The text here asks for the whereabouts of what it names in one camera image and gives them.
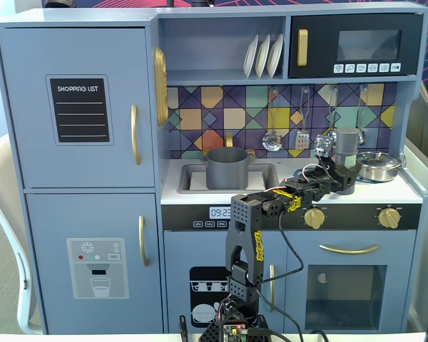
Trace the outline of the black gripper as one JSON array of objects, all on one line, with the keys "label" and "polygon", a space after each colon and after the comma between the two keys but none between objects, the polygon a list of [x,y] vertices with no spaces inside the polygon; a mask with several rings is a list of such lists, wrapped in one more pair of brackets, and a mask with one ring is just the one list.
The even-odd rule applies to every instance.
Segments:
[{"label": "black gripper", "polygon": [[312,202],[319,202],[325,195],[336,191],[354,191],[361,165],[347,168],[341,165],[312,163],[305,166],[305,189]]}]

